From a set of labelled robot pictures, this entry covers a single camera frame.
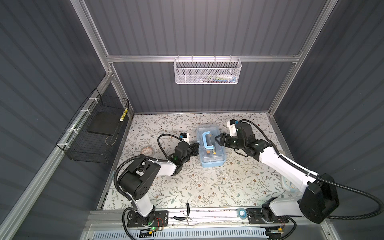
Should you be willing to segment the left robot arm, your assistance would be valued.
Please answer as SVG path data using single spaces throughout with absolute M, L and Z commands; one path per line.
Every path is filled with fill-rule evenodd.
M 129 158 L 116 169 L 114 186 L 129 200 L 134 211 L 150 222 L 154 218 L 155 207 L 148 191 L 154 180 L 159 176 L 177 175 L 191 157 L 199 155 L 199 146 L 199 143 L 181 141 L 175 152 L 165 160 L 142 154 Z

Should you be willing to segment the blue plastic tool box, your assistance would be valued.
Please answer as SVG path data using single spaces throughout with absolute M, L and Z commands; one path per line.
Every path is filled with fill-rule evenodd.
M 203 168 L 220 167 L 226 162 L 226 150 L 215 140 L 220 134 L 217 124 L 198 125 L 197 140 L 200 144 L 199 156 Z

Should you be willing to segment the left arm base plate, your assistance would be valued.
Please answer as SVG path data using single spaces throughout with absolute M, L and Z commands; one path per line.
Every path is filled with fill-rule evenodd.
M 143 217 L 139 213 L 130 211 L 127 216 L 127 227 L 166 227 L 168 225 L 168 219 L 168 211 L 152 211 L 147 217 Z

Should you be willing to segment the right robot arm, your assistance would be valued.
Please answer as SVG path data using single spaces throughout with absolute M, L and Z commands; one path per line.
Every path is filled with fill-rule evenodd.
M 248 139 L 231 137 L 222 133 L 215 141 L 223 147 L 244 151 L 248 157 L 273 168 L 281 176 L 289 180 L 301 193 L 290 199 L 273 197 L 262 205 L 261 215 L 267 223 L 283 216 L 306 217 L 313 223 L 320 224 L 327 218 L 340 202 L 336 187 L 323 180 L 316 180 L 317 173 L 307 169 L 298 170 L 299 165 L 284 155 L 278 154 L 273 145 L 265 140 L 257 140 L 252 135 Z

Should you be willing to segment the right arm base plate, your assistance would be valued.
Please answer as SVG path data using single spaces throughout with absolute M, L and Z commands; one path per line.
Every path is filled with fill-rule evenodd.
M 247 208 L 246 213 L 250 224 L 283 224 L 289 222 L 287 217 L 277 217 L 262 207 Z

